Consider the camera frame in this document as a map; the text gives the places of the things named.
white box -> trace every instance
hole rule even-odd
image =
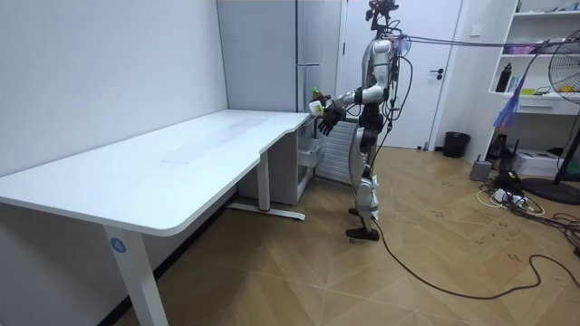
[[[518,149],[512,168],[519,175],[534,177],[555,177],[558,173],[558,156],[545,150]]]

humanoid robot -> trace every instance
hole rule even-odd
[[[399,6],[395,0],[372,0],[369,6],[371,9],[366,13],[366,20],[372,19],[372,30],[376,31],[376,36],[362,58],[362,85],[355,91],[324,101],[319,130],[328,135],[338,121],[346,118],[349,106],[362,105],[349,152],[349,174],[355,198],[354,208],[349,209],[349,213],[361,218],[362,227],[346,230],[346,235],[354,239],[378,241],[379,233],[372,229],[372,220],[378,219],[379,214],[379,201],[375,193],[378,185],[372,174],[372,165],[379,135],[385,125],[388,131],[392,128],[390,117],[383,117],[382,106],[390,101],[392,111],[396,102],[392,89],[398,81],[400,37],[393,34],[389,27],[389,12]],[[379,15],[385,18],[385,25],[378,23]]]

black trash bin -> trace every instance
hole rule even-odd
[[[471,136],[463,132],[450,131],[445,133],[445,145],[443,155],[448,158],[460,158],[468,146]]]

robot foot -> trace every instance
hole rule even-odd
[[[377,230],[371,230],[369,232],[364,227],[346,230],[346,236],[359,240],[379,241],[381,239]]]

fan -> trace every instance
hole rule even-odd
[[[548,68],[554,91],[564,99],[580,104],[580,30],[568,36],[557,47]]]
[[[573,43],[557,46],[548,68],[548,76],[554,91],[565,100],[580,104],[580,30],[568,36],[565,41]],[[556,179],[536,177],[522,179],[524,189],[538,197],[557,203],[580,205],[580,189],[562,183],[562,176],[566,174],[579,143],[580,130],[558,170]]]

